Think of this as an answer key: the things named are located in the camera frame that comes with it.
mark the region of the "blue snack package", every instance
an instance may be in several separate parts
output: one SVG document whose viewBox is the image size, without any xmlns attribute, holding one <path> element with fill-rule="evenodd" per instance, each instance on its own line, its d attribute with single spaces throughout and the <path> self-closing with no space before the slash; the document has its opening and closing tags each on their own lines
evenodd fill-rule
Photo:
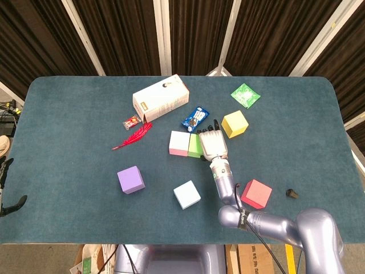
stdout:
<svg viewBox="0 0 365 274">
<path fill-rule="evenodd" d="M 182 125 L 186 127 L 189 132 L 193 132 L 196 127 L 208 117 L 209 112 L 202 107 L 196 107 L 195 110 L 182 122 Z"/>
</svg>

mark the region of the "foam block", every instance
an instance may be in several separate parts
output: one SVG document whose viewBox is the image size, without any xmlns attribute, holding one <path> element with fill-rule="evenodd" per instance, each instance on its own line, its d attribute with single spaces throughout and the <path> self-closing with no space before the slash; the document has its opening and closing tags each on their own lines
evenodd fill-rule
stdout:
<svg viewBox="0 0 365 274">
<path fill-rule="evenodd" d="M 260 209 L 266 207 L 272 189 L 263 183 L 253 179 L 248 182 L 241 200 L 250 206 Z"/>
<path fill-rule="evenodd" d="M 169 153 L 172 155 L 188 156 L 190 133 L 171 131 Z"/>
<path fill-rule="evenodd" d="M 203 155 L 203 149 L 201 148 L 199 136 L 197 134 L 191 134 L 188 156 L 200 158 L 201 155 Z"/>
<path fill-rule="evenodd" d="M 200 201 L 200 195 L 192 181 L 189 181 L 173 190 L 181 208 L 186 209 Z"/>
<path fill-rule="evenodd" d="M 117 174 L 121 190 L 123 190 L 124 193 L 130 194 L 145 188 L 141 173 L 136 166 L 119 171 Z"/>
<path fill-rule="evenodd" d="M 244 133 L 248 126 L 249 124 L 240 110 L 224 116 L 222 121 L 222 127 L 228 138 Z"/>
</svg>

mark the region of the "white cube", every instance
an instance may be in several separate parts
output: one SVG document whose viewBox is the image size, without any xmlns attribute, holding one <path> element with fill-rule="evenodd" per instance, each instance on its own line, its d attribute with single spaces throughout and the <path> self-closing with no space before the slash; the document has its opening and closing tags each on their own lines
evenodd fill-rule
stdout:
<svg viewBox="0 0 365 274">
<path fill-rule="evenodd" d="M 169 153 L 173 155 L 188 156 L 190 133 L 171 131 Z"/>
<path fill-rule="evenodd" d="M 200 195 L 192 181 L 189 181 L 173 190 L 181 208 L 186 209 L 200 201 Z"/>
</svg>

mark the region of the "yellow cube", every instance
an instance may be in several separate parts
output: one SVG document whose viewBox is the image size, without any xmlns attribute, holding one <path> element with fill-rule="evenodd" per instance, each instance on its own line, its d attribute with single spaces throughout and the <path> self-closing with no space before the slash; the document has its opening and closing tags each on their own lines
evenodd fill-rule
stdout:
<svg viewBox="0 0 365 274">
<path fill-rule="evenodd" d="M 248 126 L 249 124 L 240 110 L 223 117 L 222 127 L 228 138 L 244 133 Z"/>
</svg>

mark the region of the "purple cube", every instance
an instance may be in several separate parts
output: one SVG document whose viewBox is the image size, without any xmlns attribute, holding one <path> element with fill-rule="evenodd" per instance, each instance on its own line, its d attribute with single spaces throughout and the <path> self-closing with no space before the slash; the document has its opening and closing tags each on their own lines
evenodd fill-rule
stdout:
<svg viewBox="0 0 365 274">
<path fill-rule="evenodd" d="M 141 173 L 136 166 L 119 171 L 117 174 L 124 193 L 129 194 L 145 188 Z"/>
</svg>

